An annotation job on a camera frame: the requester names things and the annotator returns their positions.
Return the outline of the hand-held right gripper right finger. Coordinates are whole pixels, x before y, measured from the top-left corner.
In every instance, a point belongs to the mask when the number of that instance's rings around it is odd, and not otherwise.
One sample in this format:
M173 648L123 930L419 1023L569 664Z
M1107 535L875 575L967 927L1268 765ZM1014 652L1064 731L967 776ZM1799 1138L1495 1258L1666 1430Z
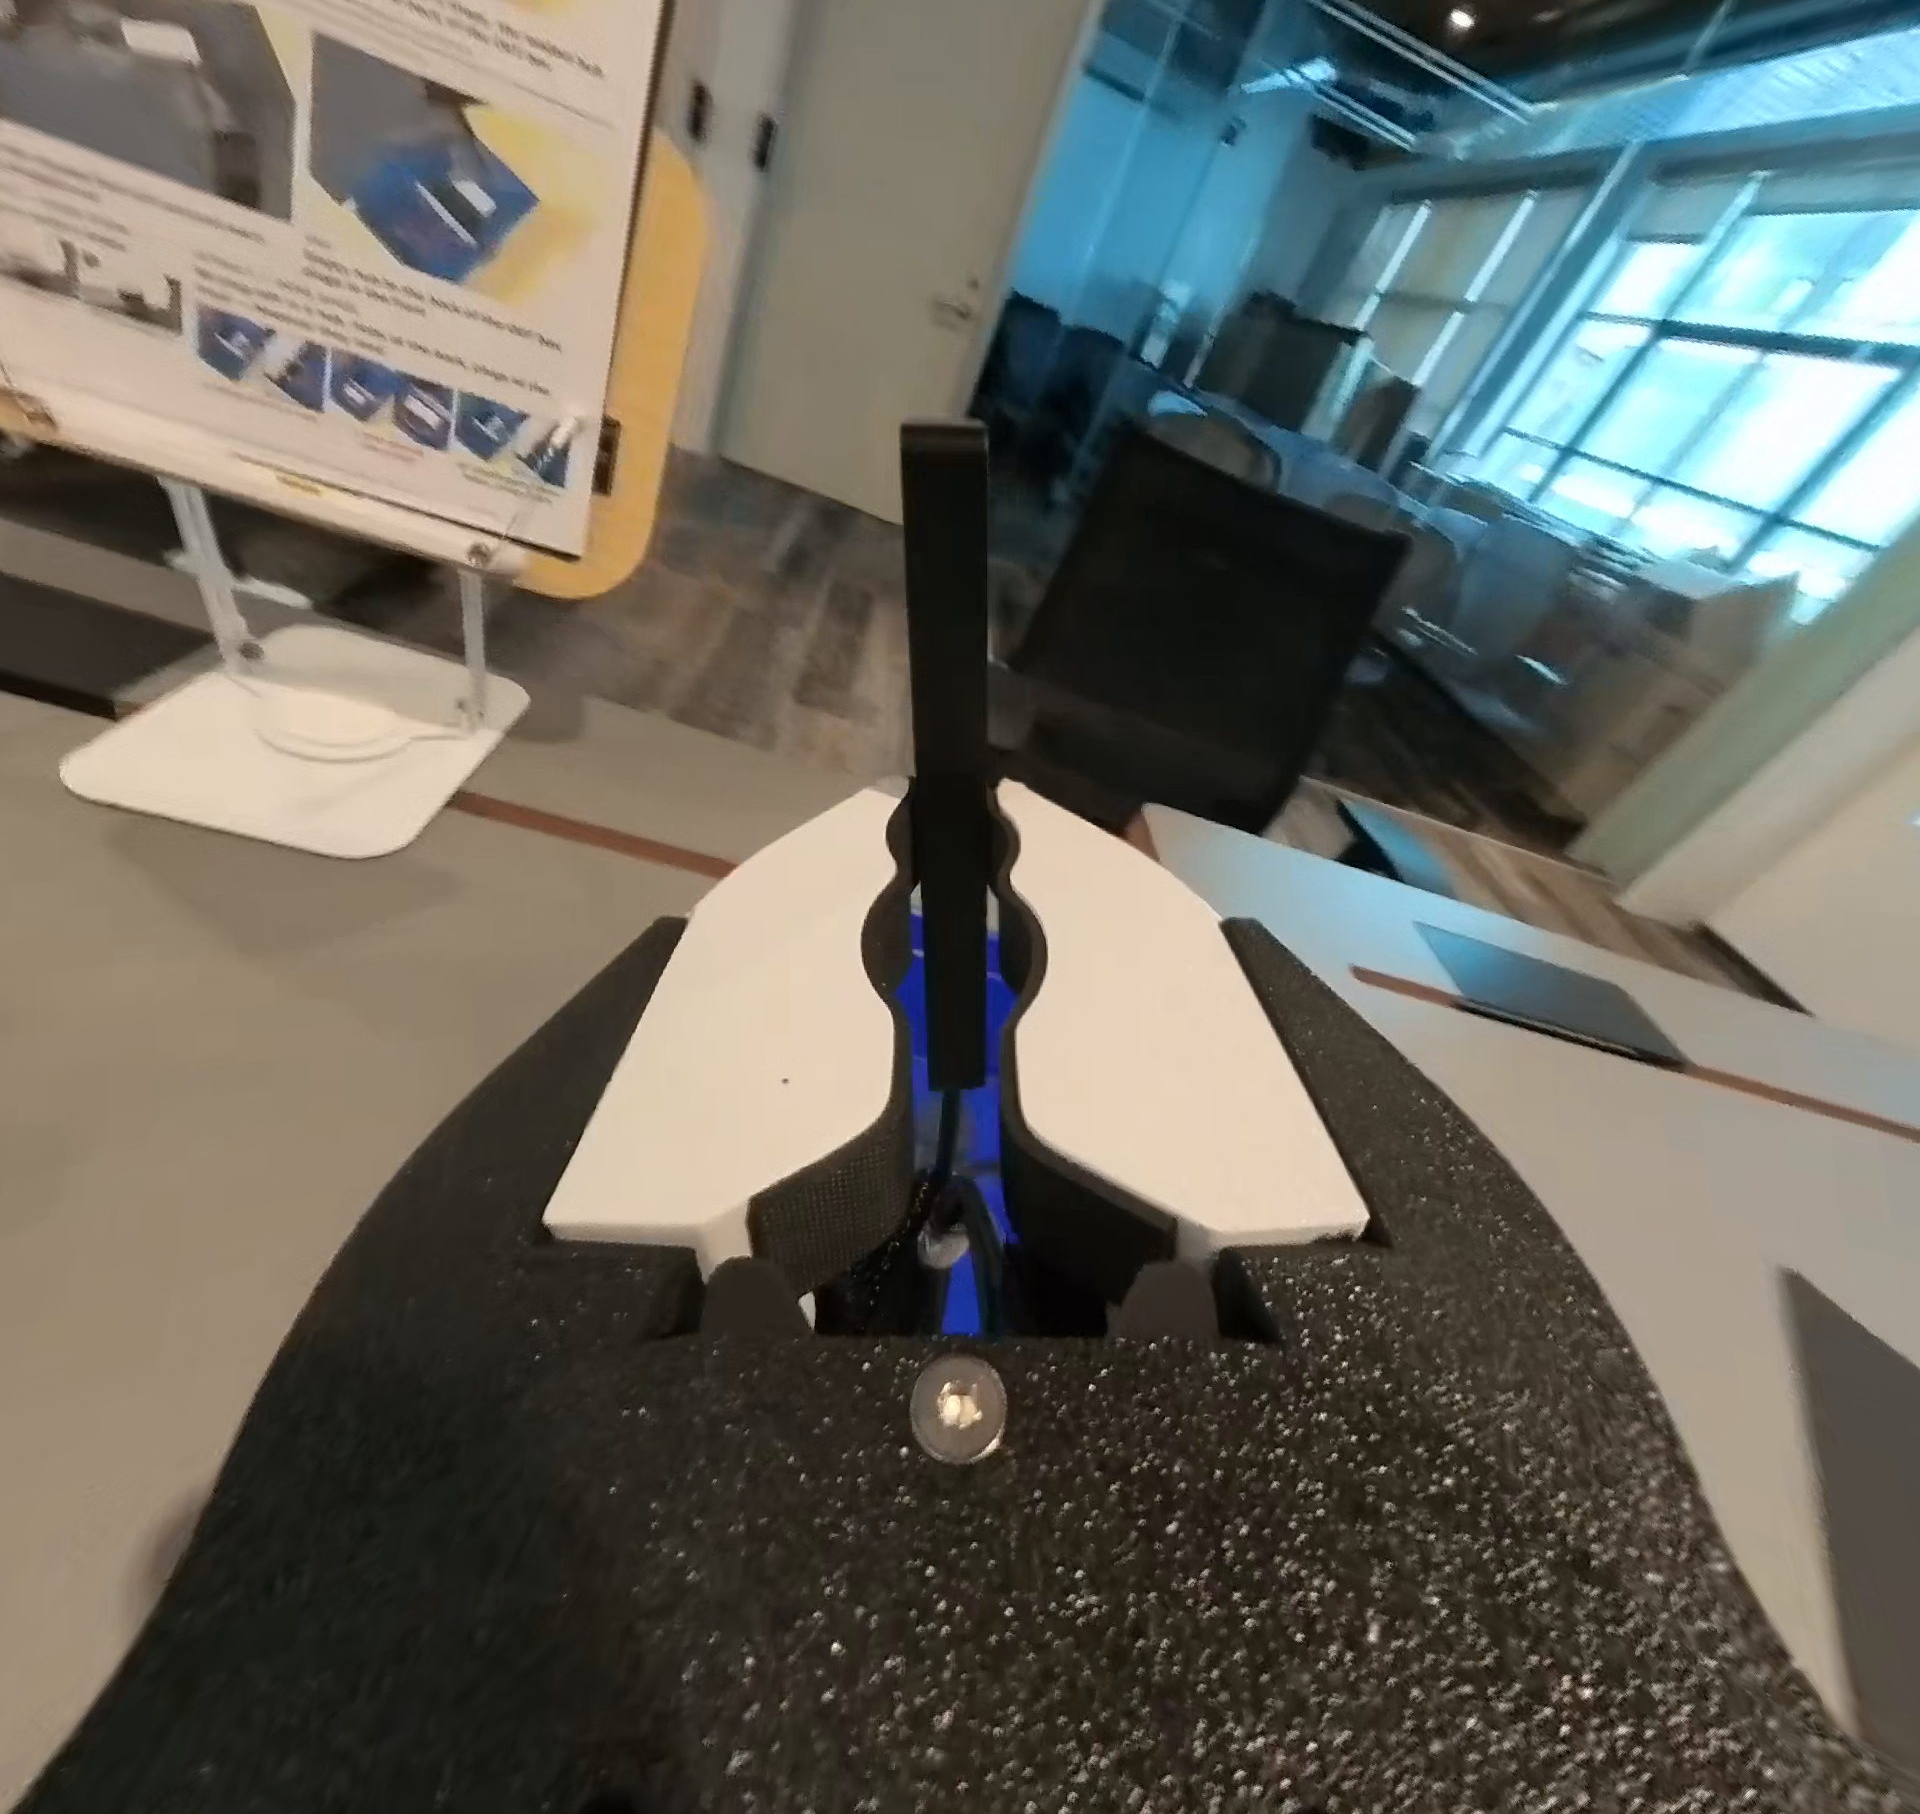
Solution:
M1017 780L996 789L1016 1003L1001 1182L1017 1248L1097 1300L1157 1264L1366 1238L1373 1213L1186 881Z

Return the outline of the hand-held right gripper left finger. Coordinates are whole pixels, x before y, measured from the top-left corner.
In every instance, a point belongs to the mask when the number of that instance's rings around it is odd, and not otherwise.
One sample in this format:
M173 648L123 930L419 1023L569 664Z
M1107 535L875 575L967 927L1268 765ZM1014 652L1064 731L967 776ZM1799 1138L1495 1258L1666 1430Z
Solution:
M900 1002L906 787L869 786L715 881L680 923L542 1210L558 1244L691 1260L729 1329L833 1327L916 1203Z

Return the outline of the black office chair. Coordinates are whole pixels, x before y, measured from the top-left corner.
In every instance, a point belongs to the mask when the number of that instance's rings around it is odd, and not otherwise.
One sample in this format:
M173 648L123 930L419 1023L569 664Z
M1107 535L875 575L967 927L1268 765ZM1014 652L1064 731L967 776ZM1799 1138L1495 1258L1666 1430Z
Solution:
M1257 835L1410 549L1123 426L1004 670L999 772L1110 832L1164 803Z

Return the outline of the wooden backing board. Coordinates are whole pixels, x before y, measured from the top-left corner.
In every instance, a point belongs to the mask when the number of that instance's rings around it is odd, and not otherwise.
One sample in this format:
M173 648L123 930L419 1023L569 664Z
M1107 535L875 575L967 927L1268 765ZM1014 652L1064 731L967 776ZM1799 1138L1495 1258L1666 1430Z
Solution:
M602 459L579 557L537 554L516 587L593 602L638 574L660 523L674 420L707 267L707 198L663 131L648 134L600 435Z

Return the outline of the white door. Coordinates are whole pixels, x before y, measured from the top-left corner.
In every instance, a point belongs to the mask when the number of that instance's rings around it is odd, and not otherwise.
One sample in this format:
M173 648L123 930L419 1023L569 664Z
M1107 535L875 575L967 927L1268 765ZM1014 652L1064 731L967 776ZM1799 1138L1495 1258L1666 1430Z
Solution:
M900 426L952 420L1104 0L797 0L718 451L900 523Z

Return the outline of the printed instruction sheet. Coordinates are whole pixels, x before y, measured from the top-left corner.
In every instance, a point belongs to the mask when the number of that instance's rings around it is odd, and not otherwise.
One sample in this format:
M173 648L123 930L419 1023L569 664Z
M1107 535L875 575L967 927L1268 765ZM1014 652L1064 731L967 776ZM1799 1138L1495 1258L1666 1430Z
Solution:
M4 0L4 429L577 561L674 0Z

